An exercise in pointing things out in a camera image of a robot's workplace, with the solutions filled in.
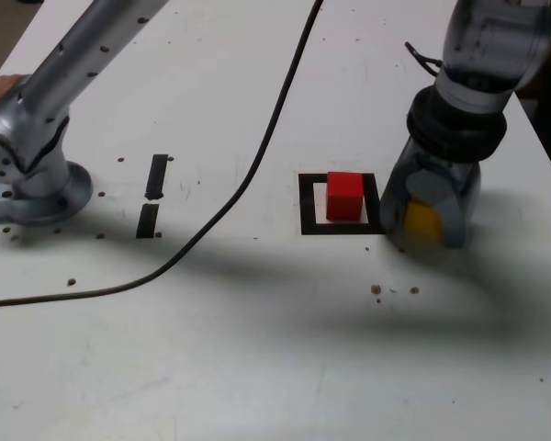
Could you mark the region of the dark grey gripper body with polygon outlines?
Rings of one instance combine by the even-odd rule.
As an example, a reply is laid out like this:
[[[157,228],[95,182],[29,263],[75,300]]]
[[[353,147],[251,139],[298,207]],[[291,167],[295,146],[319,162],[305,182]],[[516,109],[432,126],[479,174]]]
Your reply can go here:
[[[414,153],[412,161],[417,166],[417,183],[465,184],[476,179],[478,175],[478,164],[449,162],[428,153]]]

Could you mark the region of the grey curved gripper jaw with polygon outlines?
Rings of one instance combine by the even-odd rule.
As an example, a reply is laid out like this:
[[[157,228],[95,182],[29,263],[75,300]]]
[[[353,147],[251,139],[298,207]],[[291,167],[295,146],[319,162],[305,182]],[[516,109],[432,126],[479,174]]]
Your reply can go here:
[[[410,198],[406,180],[419,170],[418,152],[417,142],[409,137],[380,198],[379,218],[387,234],[393,233],[403,225],[406,205]]]
[[[410,198],[405,210],[405,230],[433,239],[447,248],[462,247],[467,241],[478,198],[480,167],[477,178],[465,184],[417,183],[415,173],[406,180]]]

